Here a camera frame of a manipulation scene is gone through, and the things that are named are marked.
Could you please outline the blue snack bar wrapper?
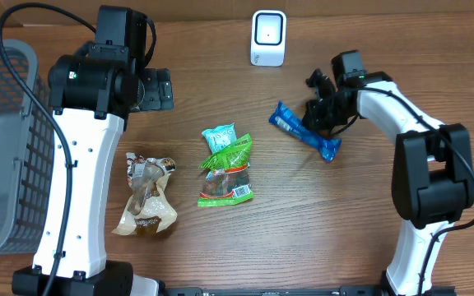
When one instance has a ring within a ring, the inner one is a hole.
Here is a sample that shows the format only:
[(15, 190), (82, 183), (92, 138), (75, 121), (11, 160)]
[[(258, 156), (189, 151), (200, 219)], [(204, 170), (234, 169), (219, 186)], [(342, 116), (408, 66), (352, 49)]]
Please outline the blue snack bar wrapper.
[(342, 144), (341, 139), (327, 140), (318, 133), (308, 130), (303, 126), (302, 121), (295, 113), (288, 109), (282, 102), (278, 103), (275, 111), (269, 118), (269, 123), (313, 147), (328, 163), (335, 159)]

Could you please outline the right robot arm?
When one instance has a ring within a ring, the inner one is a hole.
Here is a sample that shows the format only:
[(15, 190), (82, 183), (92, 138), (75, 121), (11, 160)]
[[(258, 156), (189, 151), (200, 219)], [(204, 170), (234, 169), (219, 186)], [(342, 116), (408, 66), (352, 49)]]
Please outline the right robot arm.
[(458, 221), (474, 204), (468, 130), (423, 112), (385, 72), (368, 72), (356, 50), (339, 53), (331, 67), (332, 76), (315, 69), (305, 81), (315, 96), (305, 105), (304, 126), (335, 136), (364, 118), (394, 145), (391, 196), (402, 225), (380, 293), (452, 295), (433, 287), (431, 276), (446, 236), (462, 229)]

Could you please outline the green packet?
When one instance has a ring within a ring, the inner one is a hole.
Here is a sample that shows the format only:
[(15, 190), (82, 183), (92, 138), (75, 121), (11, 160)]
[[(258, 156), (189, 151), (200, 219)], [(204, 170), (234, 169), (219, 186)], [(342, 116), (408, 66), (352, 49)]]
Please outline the green packet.
[(200, 164), (208, 174), (197, 201), (199, 207), (234, 206), (253, 199), (249, 177), (252, 144), (252, 137), (246, 134)]

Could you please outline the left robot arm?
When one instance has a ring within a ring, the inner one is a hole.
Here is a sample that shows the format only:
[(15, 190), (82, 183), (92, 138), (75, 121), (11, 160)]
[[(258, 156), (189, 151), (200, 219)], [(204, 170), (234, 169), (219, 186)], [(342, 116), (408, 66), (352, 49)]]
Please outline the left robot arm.
[(149, 62), (153, 21), (127, 7), (102, 6), (93, 41), (64, 55), (48, 76), (56, 133), (48, 209), (31, 266), (16, 271), (17, 295), (165, 294), (105, 251), (105, 208), (113, 158), (133, 112), (173, 108), (170, 72)]

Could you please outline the beige snack bag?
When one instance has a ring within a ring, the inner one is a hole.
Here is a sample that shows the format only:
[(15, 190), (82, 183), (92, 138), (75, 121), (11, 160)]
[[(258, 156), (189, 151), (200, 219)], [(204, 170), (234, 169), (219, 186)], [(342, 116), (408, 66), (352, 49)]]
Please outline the beige snack bag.
[(167, 201), (165, 189), (176, 170), (171, 158), (145, 158), (126, 153), (128, 186), (132, 190), (113, 234), (151, 236), (168, 229), (177, 212)]

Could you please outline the teal snack packet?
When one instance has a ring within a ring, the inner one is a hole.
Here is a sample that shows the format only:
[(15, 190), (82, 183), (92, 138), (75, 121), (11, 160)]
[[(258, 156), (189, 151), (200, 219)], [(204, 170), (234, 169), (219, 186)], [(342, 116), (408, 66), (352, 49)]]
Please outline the teal snack packet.
[(235, 125), (233, 123), (221, 125), (202, 132), (212, 154), (223, 150), (237, 140)]

